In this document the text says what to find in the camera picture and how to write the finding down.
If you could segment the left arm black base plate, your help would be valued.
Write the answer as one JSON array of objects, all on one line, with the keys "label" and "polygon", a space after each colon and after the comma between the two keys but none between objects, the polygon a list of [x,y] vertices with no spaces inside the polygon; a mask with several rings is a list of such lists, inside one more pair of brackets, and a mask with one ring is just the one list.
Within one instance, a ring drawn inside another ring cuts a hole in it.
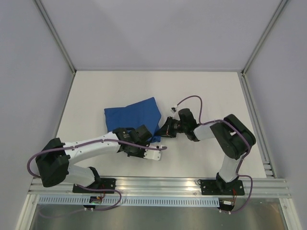
[{"label": "left arm black base plate", "polygon": [[101,193],[95,190],[106,189],[105,194],[114,194],[114,189],[116,188],[116,179],[115,178],[101,178],[100,182],[94,182],[91,185],[87,186],[87,189],[81,188],[80,186],[74,185],[72,192],[77,194],[86,194],[86,193]]}]

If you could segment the blue surgical drape cloth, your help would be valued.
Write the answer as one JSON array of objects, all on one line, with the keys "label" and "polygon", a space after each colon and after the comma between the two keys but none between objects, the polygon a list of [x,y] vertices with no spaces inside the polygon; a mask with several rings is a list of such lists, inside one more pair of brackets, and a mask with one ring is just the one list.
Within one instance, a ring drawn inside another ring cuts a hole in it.
[{"label": "blue surgical drape cloth", "polygon": [[105,108],[104,113],[109,132],[119,127],[138,128],[145,125],[153,136],[152,142],[161,141],[161,137],[155,135],[159,130],[161,113],[153,97],[125,107]]}]

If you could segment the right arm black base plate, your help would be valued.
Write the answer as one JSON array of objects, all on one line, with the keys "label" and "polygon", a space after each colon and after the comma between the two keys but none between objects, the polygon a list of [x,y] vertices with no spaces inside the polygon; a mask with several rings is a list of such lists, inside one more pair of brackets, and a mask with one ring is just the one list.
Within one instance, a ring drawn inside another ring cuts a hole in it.
[{"label": "right arm black base plate", "polygon": [[244,196],[245,190],[241,180],[224,183],[218,180],[198,180],[203,196]]}]

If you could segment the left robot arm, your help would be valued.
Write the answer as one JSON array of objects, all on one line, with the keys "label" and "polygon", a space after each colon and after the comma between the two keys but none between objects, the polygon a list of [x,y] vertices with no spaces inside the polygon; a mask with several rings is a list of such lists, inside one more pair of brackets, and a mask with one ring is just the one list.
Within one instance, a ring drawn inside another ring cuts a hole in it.
[{"label": "left robot arm", "polygon": [[66,182],[95,192],[103,188],[96,168],[83,168],[77,166],[77,163],[99,155],[118,152],[143,157],[151,139],[152,134],[145,125],[138,128],[116,128],[105,135],[85,141],[64,143],[60,138],[54,138],[35,161],[44,187]]}]

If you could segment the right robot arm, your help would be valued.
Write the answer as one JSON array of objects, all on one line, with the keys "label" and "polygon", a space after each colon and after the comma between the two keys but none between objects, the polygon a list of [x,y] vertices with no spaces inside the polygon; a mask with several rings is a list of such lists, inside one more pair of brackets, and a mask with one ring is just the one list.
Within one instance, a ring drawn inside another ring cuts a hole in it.
[{"label": "right robot arm", "polygon": [[238,181],[242,160],[256,144],[254,134],[234,114],[204,124],[197,122],[188,108],[181,109],[178,115],[178,120],[169,116],[155,135],[175,138],[183,133],[194,142],[215,138],[225,154],[216,175],[216,188],[221,194],[228,194]]}]

